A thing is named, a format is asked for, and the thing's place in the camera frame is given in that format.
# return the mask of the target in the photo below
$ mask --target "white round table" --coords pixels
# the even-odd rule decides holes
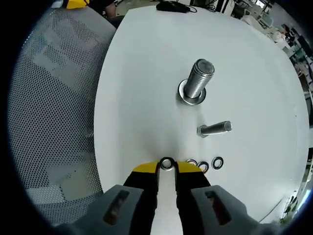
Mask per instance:
[[[200,58],[213,63],[215,74],[204,102],[186,106],[177,101],[177,88]],[[197,136],[198,126],[224,120],[232,122],[232,132]],[[135,166],[165,156],[210,164],[221,156],[223,167],[210,168],[206,177],[260,221],[298,190],[308,130],[288,57],[240,20],[201,8],[182,14],[142,7],[127,13],[110,44],[94,112],[103,191],[123,184]],[[152,234],[181,234],[173,172],[161,172]]]

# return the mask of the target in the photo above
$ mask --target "gray mesh chair back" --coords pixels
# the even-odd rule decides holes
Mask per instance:
[[[89,7],[49,9],[15,66],[8,99],[9,144],[30,199],[53,225],[80,218],[102,194],[93,112],[114,33]]]

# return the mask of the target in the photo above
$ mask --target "yellow object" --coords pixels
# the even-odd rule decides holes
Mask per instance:
[[[198,171],[202,172],[202,170],[199,167],[190,163],[177,161],[177,164],[180,173],[198,172]]]
[[[89,4],[89,0],[64,0],[63,6],[66,9],[83,8]]]
[[[144,163],[133,169],[136,172],[155,173],[158,162]]]

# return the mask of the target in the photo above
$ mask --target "large bolt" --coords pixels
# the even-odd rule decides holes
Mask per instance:
[[[198,127],[197,133],[199,136],[204,138],[204,137],[207,137],[207,136],[213,135],[213,134],[220,134],[220,133],[224,133],[224,132],[229,132],[232,129],[233,129],[233,127],[232,127],[230,121],[223,121],[223,122],[219,122],[219,123],[216,123],[214,125],[211,125],[211,126],[202,125],[202,126]]]
[[[197,60],[189,74],[188,79],[179,84],[178,94],[188,105],[200,104],[206,96],[205,86],[214,74],[214,66],[205,59]]]

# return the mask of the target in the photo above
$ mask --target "computer mouse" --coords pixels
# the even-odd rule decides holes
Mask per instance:
[[[171,11],[171,12],[181,12],[187,13],[190,11],[190,8],[184,4],[181,4],[177,1],[162,1],[156,5],[156,9],[159,11]]]

